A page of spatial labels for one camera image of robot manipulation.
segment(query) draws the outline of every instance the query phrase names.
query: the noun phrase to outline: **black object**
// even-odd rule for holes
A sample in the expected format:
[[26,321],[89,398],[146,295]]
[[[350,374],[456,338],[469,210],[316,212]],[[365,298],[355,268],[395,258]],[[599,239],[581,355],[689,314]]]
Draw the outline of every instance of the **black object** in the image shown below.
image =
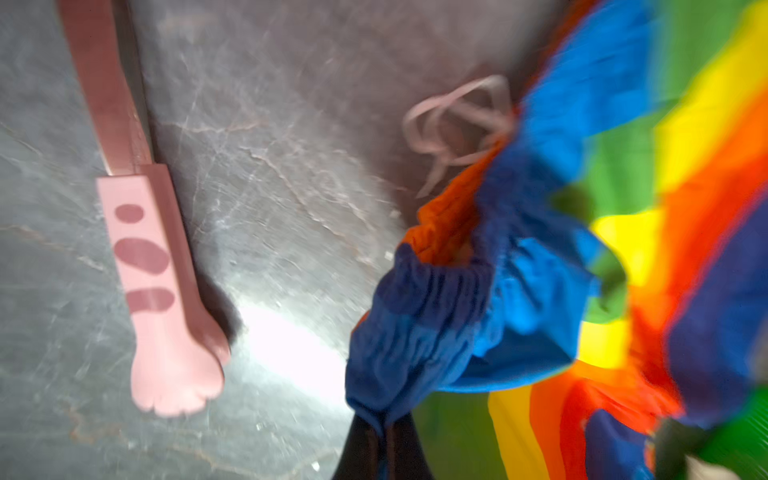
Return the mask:
[[434,480],[411,414],[389,427],[381,439],[355,415],[333,480]]

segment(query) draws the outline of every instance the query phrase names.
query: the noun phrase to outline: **pink tongs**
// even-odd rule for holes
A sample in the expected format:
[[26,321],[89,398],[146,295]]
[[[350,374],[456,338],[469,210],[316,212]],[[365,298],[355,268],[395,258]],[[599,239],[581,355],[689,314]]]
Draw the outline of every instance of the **pink tongs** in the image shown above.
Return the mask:
[[200,301],[173,184],[153,163],[137,112],[144,99],[127,6],[58,6],[110,175],[97,188],[136,331],[134,402],[162,416],[199,411],[222,391],[230,348]]

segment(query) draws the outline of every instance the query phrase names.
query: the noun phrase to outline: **gray marble surface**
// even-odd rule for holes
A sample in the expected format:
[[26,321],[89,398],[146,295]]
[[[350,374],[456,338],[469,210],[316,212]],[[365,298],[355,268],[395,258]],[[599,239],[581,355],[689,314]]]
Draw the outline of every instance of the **gray marble surface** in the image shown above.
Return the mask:
[[328,478],[349,331],[429,169],[400,118],[480,70],[524,78],[563,3],[131,3],[155,153],[233,334],[223,395],[166,420],[131,403],[104,168],[55,6],[0,2],[0,477]]

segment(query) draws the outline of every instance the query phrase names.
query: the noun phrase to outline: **white string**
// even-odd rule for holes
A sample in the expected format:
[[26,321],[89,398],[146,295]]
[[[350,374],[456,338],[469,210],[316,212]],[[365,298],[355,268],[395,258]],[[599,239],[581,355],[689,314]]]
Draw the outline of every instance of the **white string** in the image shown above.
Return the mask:
[[[463,98],[474,90],[486,90],[491,98],[491,108],[480,107]],[[480,151],[456,157],[453,149],[442,139],[439,125],[442,115],[450,111],[464,120],[484,128],[488,133],[480,142]],[[427,114],[423,133],[419,131],[418,119]],[[445,176],[449,166],[465,166],[480,161],[496,143],[508,137],[515,129],[507,80],[501,75],[492,75],[470,81],[449,94],[430,97],[414,105],[402,119],[402,132],[412,150],[435,157],[432,169],[424,186],[416,194],[424,197],[435,188]]]

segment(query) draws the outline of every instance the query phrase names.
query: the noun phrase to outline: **drawstring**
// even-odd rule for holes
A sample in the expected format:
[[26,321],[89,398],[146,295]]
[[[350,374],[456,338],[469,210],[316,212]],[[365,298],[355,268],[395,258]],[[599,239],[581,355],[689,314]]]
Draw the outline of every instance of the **drawstring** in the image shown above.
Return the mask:
[[[474,90],[488,92],[491,108],[480,107],[464,100],[464,96]],[[480,142],[480,151],[456,157],[453,149],[440,136],[439,124],[446,110],[488,131]],[[416,122],[425,114],[429,116],[424,123],[423,132],[420,132]],[[402,132],[413,151],[435,157],[426,182],[416,194],[416,198],[429,194],[445,176],[448,167],[476,163],[497,141],[511,135],[514,129],[515,119],[512,116],[509,88],[506,78],[501,75],[470,81],[449,94],[430,97],[415,105],[402,119]]]

